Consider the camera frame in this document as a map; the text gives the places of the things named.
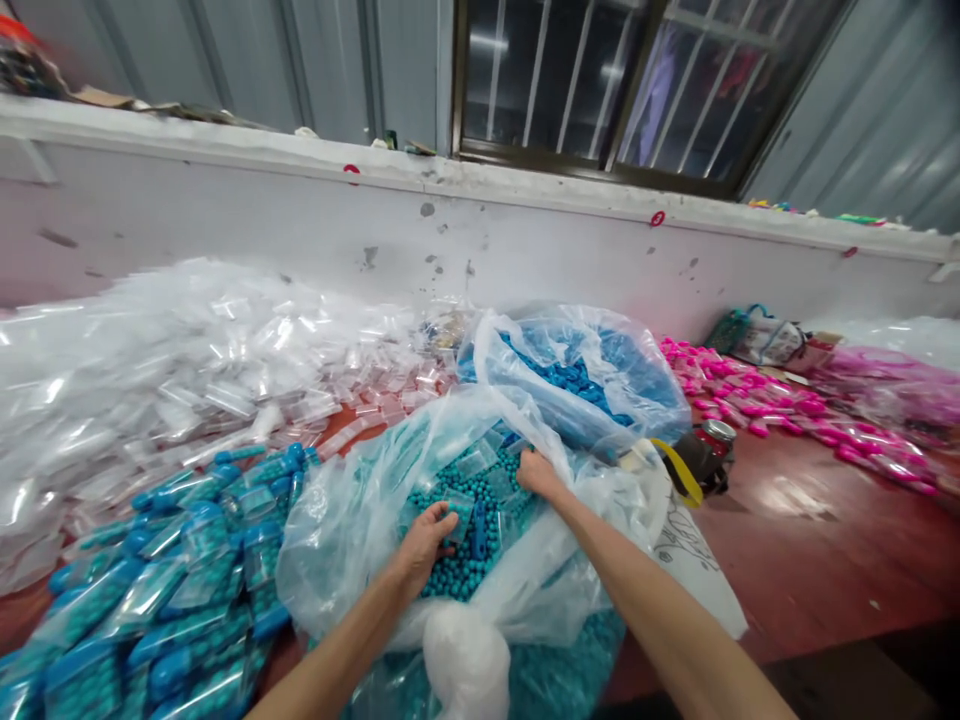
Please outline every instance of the forearm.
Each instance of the forearm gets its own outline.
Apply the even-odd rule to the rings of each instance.
[[[336,718],[406,610],[403,578],[387,568],[347,616],[247,715],[248,720]]]
[[[547,497],[687,720],[792,718],[720,624],[633,543],[559,486]]]

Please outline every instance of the window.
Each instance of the window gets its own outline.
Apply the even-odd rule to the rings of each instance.
[[[733,197],[843,0],[459,0],[461,157]]]

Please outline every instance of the white wall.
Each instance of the white wall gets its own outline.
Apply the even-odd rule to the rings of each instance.
[[[95,112],[108,113],[97,118],[142,120],[116,111]],[[157,123],[157,127],[169,126]],[[0,113],[0,135],[5,128],[8,135],[29,134],[25,125],[5,124]],[[207,127],[203,132],[214,130],[222,129]],[[509,192],[514,191],[509,184],[498,196],[489,183],[471,180],[463,167],[453,167],[456,164],[450,161],[401,156],[403,162],[430,163],[416,166],[427,168],[417,173],[424,178],[434,178],[436,168],[448,173],[449,183],[441,180],[432,186],[444,194],[435,194],[430,185],[410,184],[413,189],[406,190],[345,182],[377,176],[382,184],[403,186],[400,180],[383,180],[388,169],[379,174],[371,170],[361,178],[343,173],[305,177],[289,168],[279,174],[211,165],[218,162],[216,157],[199,151],[191,155],[189,146],[175,153],[169,147],[163,153],[155,148],[139,151],[193,156],[193,161],[80,147],[96,143],[71,141],[63,130],[58,133],[35,133],[37,139],[57,139],[40,146],[57,184],[0,180],[4,248],[0,304],[83,296],[106,287],[110,278],[146,266],[214,255],[370,300],[418,302],[466,294],[477,304],[501,307],[535,299],[589,303],[633,315],[655,332],[691,339],[701,338],[719,313],[752,302],[766,303],[777,314],[798,320],[824,315],[952,317],[960,312],[956,275],[932,284],[926,280],[936,269],[935,262],[870,254],[886,252],[866,246],[872,238],[891,235],[880,230],[848,229],[836,222],[825,226],[827,221],[819,221],[801,226],[794,240],[782,227],[776,240],[740,237],[738,233],[756,234],[750,223],[757,218],[767,222],[774,213],[736,208],[737,213],[747,213],[746,221],[740,222],[737,215],[721,217],[716,230],[704,229],[709,225],[685,220],[684,212],[703,216],[717,204],[679,196],[670,199],[672,205],[664,205],[673,208],[668,222],[652,228],[639,217],[602,217],[596,207],[587,211],[591,214],[530,207],[563,207],[566,192],[558,185],[563,179],[532,173],[498,170],[496,178],[502,185],[504,178],[515,177],[514,187],[523,184],[546,193],[527,202],[510,200]],[[209,138],[205,142],[204,147],[212,147]],[[347,152],[368,164],[374,163],[371,158],[387,155],[355,147]],[[389,155],[391,161],[396,159],[396,154]],[[306,161],[301,164],[307,174]],[[3,166],[0,153],[0,176]],[[566,182],[577,186],[585,181]],[[458,189],[451,190],[452,185]],[[599,186],[600,196],[619,193],[618,202],[629,199],[621,197],[623,192],[645,193],[588,185]],[[649,195],[637,195],[636,205],[652,202]],[[680,205],[691,209],[676,211]],[[571,201],[570,207],[576,208],[576,203]],[[610,212],[629,216],[630,206],[626,207],[622,202],[611,204]],[[637,212],[649,217],[644,208]],[[726,207],[716,210],[718,216],[727,212]],[[861,252],[843,258],[839,246],[852,243],[842,237],[830,241],[835,246],[831,248],[805,246],[812,242],[804,237],[809,227],[832,225],[843,226],[841,235],[856,232],[860,233],[856,237],[867,238],[859,241]],[[943,241],[935,253],[949,252],[949,240]],[[891,241],[884,237],[878,242]],[[933,240],[927,242],[915,246],[918,256],[935,255],[929,249]]]

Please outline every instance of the hand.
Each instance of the hand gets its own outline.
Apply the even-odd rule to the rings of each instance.
[[[453,555],[454,548],[442,548],[440,543],[457,527],[456,513],[447,514],[450,503],[434,503],[413,521],[391,565],[400,573],[407,602],[413,602],[423,592],[430,579],[433,564],[442,557]]]
[[[536,493],[549,500],[557,491],[563,488],[563,483],[557,477],[553,465],[539,450],[527,448],[520,456],[520,469],[517,470],[517,482],[524,490]]]

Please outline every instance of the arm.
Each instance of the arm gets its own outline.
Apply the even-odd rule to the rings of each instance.
[[[383,652],[401,615],[427,584],[439,549],[457,525],[448,504],[416,519],[387,567],[367,586],[343,621],[250,711],[247,720],[337,718]]]
[[[546,458],[525,450],[517,480],[547,500],[569,526],[684,718],[795,718],[713,616],[580,502]]]

